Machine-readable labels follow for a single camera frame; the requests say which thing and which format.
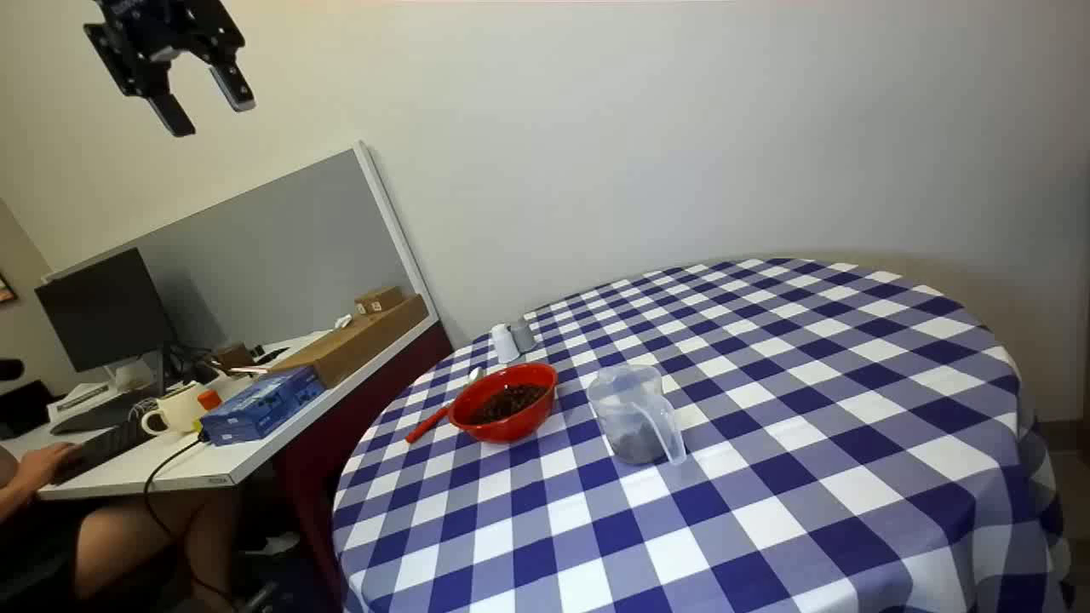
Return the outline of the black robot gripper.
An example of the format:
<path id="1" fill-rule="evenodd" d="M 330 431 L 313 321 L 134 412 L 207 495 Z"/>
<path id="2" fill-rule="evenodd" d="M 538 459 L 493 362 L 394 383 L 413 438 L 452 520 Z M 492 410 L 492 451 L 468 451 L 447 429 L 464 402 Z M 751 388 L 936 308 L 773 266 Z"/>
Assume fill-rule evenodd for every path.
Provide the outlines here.
<path id="1" fill-rule="evenodd" d="M 235 60 L 246 48 L 241 32 L 221 0 L 94 0 L 99 25 L 85 37 L 107 72 L 125 95 L 150 98 L 170 137 L 193 137 L 193 121 L 170 95 L 170 60 L 187 52 L 207 65 L 235 114 L 257 106 L 257 95 Z"/>

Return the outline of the person's hand at keyboard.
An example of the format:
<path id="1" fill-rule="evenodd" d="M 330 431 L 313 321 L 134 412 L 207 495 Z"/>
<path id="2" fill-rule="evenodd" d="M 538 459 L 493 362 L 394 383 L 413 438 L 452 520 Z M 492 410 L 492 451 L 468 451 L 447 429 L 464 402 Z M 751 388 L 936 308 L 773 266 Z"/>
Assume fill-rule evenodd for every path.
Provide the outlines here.
<path id="1" fill-rule="evenodd" d="M 15 486 L 40 490 L 62 468 L 62 459 L 73 453 L 73 443 L 52 443 L 40 451 L 32 451 L 15 473 Z"/>

